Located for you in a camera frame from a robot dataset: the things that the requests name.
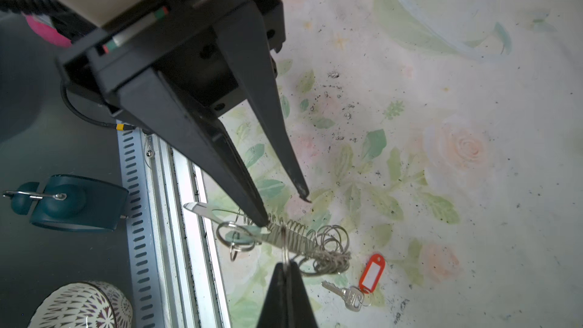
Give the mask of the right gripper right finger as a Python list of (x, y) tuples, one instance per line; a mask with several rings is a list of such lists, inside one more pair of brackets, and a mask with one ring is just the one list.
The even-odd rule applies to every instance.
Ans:
[(318, 327), (299, 266), (291, 261), (285, 267), (285, 326)]

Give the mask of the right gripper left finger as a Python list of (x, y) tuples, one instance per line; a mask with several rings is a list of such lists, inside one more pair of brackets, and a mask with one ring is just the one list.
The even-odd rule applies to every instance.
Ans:
[(276, 264), (256, 328), (287, 327), (286, 278), (284, 264)]

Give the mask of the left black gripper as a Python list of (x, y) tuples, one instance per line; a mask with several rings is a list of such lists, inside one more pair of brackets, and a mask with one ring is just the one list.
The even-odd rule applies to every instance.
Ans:
[(58, 66), (71, 90), (158, 135), (267, 226), (264, 202), (220, 117), (247, 101), (309, 201), (271, 56), (284, 42), (281, 0), (138, 0), (75, 42)]

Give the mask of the small silver key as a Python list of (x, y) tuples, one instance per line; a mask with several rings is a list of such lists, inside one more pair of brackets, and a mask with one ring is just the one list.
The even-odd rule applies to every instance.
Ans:
[(339, 296), (349, 311), (359, 312), (364, 306), (364, 293), (357, 287), (340, 288), (337, 285), (323, 281), (322, 287)]

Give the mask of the red key tag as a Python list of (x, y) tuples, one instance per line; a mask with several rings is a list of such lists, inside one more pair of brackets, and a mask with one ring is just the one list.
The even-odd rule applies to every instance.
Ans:
[(374, 254), (370, 257), (358, 283), (358, 288), (364, 294), (374, 293), (385, 266), (386, 261), (381, 254)]

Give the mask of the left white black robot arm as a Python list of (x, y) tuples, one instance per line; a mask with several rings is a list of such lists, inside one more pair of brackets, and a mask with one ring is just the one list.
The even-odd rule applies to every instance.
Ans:
[(48, 15), (72, 45), (65, 87), (153, 132), (194, 162), (259, 226), (267, 211), (220, 117), (247, 101), (302, 199), (272, 54), (285, 42), (281, 0), (1, 0)]

